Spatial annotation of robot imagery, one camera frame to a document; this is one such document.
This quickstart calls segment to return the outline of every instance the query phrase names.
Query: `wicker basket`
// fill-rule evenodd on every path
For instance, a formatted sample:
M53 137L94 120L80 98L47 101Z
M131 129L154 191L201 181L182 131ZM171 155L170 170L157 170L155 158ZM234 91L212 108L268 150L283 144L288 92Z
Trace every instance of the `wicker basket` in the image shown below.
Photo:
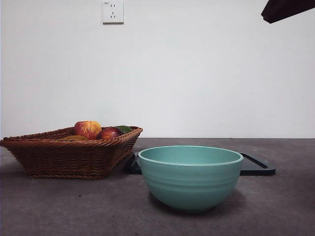
M143 129L131 128L131 132L110 140L61 140L74 135L73 127L69 127L4 138L0 146L15 156L31 178L100 179L108 176L120 161L132 154Z

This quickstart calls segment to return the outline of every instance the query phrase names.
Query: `green fruit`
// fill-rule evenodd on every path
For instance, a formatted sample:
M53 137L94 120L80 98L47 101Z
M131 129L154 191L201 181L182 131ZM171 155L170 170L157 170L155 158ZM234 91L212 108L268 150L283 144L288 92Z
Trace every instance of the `green fruit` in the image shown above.
M129 133L132 131L132 129L129 126L126 125L119 125L115 126L116 128L119 128L124 134Z

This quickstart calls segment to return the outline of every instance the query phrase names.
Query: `black tray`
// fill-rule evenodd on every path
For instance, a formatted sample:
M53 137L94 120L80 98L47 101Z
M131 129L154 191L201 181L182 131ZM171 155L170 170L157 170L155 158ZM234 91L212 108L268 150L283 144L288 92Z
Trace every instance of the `black tray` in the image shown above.
M241 167L241 176L272 176L276 173L274 165L261 161L256 157L241 153L244 161ZM137 162L138 152L132 154L126 163L126 171L133 175L141 175L141 168Z

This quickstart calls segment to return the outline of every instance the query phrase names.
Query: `gray floor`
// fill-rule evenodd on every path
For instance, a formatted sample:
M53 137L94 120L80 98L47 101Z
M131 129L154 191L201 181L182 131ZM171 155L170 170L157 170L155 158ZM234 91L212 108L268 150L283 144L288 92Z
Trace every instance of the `gray floor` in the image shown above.
M135 151L205 145L274 164L270 177L240 177L221 205L201 214L156 200L140 175L121 163L102 180L30 179L1 150L2 236L314 236L314 139L144 139Z

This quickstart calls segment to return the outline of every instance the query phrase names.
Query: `bowl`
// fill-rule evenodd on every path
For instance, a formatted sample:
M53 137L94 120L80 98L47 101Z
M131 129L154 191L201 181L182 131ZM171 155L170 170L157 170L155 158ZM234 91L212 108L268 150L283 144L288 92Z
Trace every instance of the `bowl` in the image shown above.
M150 192L164 204L184 212L202 212L233 191L243 156L203 146L163 146L138 154Z

